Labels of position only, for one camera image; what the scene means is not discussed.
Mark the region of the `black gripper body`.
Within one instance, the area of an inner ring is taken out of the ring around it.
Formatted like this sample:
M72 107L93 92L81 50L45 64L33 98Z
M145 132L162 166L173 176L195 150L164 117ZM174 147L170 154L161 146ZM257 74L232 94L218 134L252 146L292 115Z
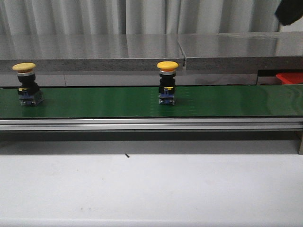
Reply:
M291 25L303 17L303 0L281 0L275 16L283 26Z

